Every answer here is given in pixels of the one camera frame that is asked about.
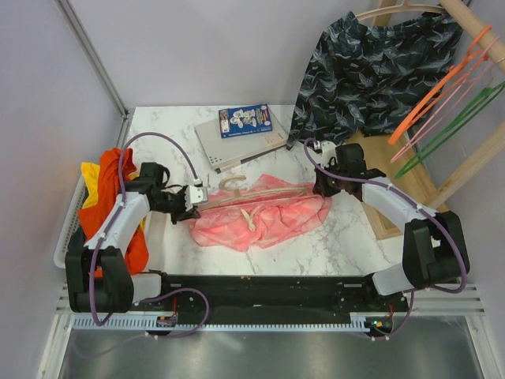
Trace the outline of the pink patterned shorts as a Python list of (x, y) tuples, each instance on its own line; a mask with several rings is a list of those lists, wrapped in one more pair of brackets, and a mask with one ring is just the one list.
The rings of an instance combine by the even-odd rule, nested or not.
[[(187, 222), (189, 233), (202, 247), (225, 246), (245, 252), (251, 246), (266, 249), (322, 226), (331, 210), (330, 197), (312, 193), (312, 184), (292, 184), (269, 174), (263, 174), (242, 193), (288, 186), (304, 186), (307, 195), (284, 193), (230, 202), (216, 208), (201, 209), (201, 217)], [(231, 192), (219, 189), (209, 201), (222, 200)]]

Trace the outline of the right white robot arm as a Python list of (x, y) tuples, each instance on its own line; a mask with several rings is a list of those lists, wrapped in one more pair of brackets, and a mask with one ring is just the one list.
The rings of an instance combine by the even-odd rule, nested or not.
[[(450, 294), (467, 285), (469, 257), (461, 221), (452, 211), (438, 212), (401, 191), (382, 171), (369, 169), (359, 144), (336, 145), (309, 138), (304, 151), (316, 172), (313, 192), (333, 197), (344, 191), (369, 205), (403, 234), (400, 263), (374, 272), (361, 291), (363, 305), (381, 310), (390, 295), (433, 288)], [(320, 155), (315, 161), (312, 156)]]

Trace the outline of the beige plastic hanger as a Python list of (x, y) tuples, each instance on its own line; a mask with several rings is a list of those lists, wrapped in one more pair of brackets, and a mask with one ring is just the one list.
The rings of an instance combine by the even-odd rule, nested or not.
[(233, 175), (228, 178), (224, 178), (219, 182), (219, 189), (224, 192), (231, 192), (232, 195), (226, 198), (223, 198), (222, 200), (213, 200), (209, 201), (208, 203), (205, 203), (204, 205), (201, 205), (201, 209), (210, 209), (210, 208), (216, 208), (221, 205), (228, 204), (230, 202), (235, 202), (235, 201), (243, 201), (246, 199), (254, 198), (254, 197), (262, 197), (262, 196), (267, 196), (267, 195), (277, 195), (277, 194), (284, 194), (284, 193), (295, 193), (295, 194), (300, 194), (302, 196), (307, 195), (309, 193), (309, 189), (304, 187), (304, 186), (288, 186), (285, 188), (274, 188), (274, 189), (262, 189), (258, 191), (252, 191), (252, 192), (244, 192), (242, 193), (240, 189), (236, 186), (228, 186), (230, 182), (243, 182), (246, 180), (246, 177), (244, 175)]

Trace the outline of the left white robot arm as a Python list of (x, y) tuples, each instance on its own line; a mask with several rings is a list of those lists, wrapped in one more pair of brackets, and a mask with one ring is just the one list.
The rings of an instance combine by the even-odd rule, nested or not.
[(126, 264), (127, 248), (140, 222), (150, 212), (169, 214), (173, 224), (196, 219), (197, 207), (208, 201), (201, 180), (165, 191), (169, 170), (158, 163), (142, 163), (140, 176), (125, 184), (114, 207), (89, 241), (75, 238), (65, 257), (70, 308), (75, 313), (125, 313), (137, 302), (166, 310), (173, 291), (163, 285), (162, 272), (131, 275)]

